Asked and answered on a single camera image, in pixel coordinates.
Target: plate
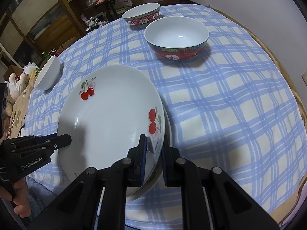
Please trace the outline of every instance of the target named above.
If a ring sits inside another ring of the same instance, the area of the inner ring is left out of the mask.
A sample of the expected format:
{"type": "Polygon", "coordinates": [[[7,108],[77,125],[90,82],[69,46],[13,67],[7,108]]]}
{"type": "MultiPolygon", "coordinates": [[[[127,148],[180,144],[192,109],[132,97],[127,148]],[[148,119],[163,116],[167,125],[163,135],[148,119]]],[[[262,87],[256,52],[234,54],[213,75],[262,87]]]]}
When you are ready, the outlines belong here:
{"type": "MultiPolygon", "coordinates": [[[[165,116],[165,134],[168,139],[168,143],[172,146],[172,129],[171,123],[169,121],[168,115],[164,109],[164,116],[165,116]]],[[[156,167],[154,168],[152,174],[148,178],[148,180],[144,183],[144,185],[140,188],[137,188],[131,195],[126,197],[126,202],[136,200],[143,196],[146,192],[152,189],[152,187],[158,182],[160,176],[162,175],[162,161],[159,160],[156,167]]]]}
{"type": "MultiPolygon", "coordinates": [[[[126,157],[145,134],[146,182],[163,144],[162,101],[151,80],[136,68],[102,67],[87,75],[69,94],[57,132],[72,137],[70,146],[59,149],[59,161],[70,181],[88,167],[107,168],[126,157]]],[[[127,195],[134,190],[127,188],[127,195]]]]}

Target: red cherry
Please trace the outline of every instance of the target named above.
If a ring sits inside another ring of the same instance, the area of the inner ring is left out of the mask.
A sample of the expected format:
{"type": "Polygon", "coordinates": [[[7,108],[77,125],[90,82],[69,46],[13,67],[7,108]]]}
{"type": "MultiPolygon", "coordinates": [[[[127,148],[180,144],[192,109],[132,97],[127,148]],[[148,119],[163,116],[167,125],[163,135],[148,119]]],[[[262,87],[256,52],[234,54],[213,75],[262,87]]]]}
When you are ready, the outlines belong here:
{"type": "Polygon", "coordinates": [[[88,93],[90,96],[93,96],[93,95],[94,95],[94,93],[95,93],[94,88],[89,87],[89,88],[88,88],[88,90],[87,90],[87,93],[88,93]]]}
{"type": "Polygon", "coordinates": [[[87,100],[87,99],[88,99],[88,93],[87,93],[87,92],[81,93],[81,98],[82,98],[83,100],[87,100]]]}
{"type": "Polygon", "coordinates": [[[154,122],[155,121],[155,119],[156,119],[156,111],[155,111],[155,109],[151,109],[150,111],[149,111],[149,120],[151,121],[151,122],[154,122]]]}
{"type": "Polygon", "coordinates": [[[156,123],[155,122],[152,122],[150,125],[149,125],[149,128],[148,128],[148,131],[151,135],[155,134],[156,132],[156,123]]]}

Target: plaid tablecloth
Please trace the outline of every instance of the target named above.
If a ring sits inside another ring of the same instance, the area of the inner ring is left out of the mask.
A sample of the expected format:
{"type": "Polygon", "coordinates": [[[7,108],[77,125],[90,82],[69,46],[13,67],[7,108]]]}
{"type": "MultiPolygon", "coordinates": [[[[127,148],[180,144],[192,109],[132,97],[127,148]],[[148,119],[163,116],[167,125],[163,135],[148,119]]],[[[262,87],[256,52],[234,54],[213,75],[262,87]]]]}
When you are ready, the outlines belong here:
{"type": "MultiPolygon", "coordinates": [[[[181,155],[200,167],[223,168],[272,212],[307,172],[306,132],[285,79],[243,28],[212,9],[181,4],[161,7],[160,14],[204,23],[210,31],[205,49],[187,61],[161,58],[147,45],[144,29],[118,19],[60,55],[64,73],[50,93],[33,90],[25,133],[55,133],[64,102],[82,78],[106,65],[130,65],[156,86],[181,155]]],[[[68,184],[57,153],[31,177],[55,193],[68,184]]],[[[181,210],[180,189],[167,189],[160,179],[127,203],[126,224],[180,229],[181,210]]]]}

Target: hand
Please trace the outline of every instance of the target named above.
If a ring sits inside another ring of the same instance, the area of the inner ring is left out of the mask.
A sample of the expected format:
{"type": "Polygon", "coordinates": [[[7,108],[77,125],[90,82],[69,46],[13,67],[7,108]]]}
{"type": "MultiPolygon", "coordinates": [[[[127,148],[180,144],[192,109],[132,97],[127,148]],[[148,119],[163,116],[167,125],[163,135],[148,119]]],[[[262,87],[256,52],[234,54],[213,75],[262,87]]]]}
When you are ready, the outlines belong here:
{"type": "MultiPolygon", "coordinates": [[[[0,144],[4,140],[4,136],[0,139],[0,144]]],[[[31,208],[29,204],[29,199],[27,195],[28,188],[25,183],[25,179],[15,182],[13,184],[16,196],[13,199],[13,202],[17,205],[14,208],[15,214],[18,214],[21,218],[29,217],[31,214],[31,208]]],[[[7,192],[3,187],[0,186],[0,198],[6,200],[12,200],[12,196],[7,192]]]]}

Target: green leaf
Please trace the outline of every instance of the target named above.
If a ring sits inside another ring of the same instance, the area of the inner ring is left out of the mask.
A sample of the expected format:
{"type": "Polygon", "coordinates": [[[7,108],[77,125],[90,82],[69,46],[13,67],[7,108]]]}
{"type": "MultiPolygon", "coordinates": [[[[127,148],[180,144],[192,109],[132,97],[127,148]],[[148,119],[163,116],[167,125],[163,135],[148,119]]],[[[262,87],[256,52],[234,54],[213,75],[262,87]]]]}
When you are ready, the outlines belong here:
{"type": "Polygon", "coordinates": [[[85,83],[86,83],[86,81],[84,81],[84,82],[81,84],[81,89],[84,89],[85,83]]]}
{"type": "Polygon", "coordinates": [[[161,126],[161,124],[162,124],[162,119],[161,119],[160,114],[158,115],[158,120],[159,120],[159,124],[160,124],[160,126],[161,126]]]}

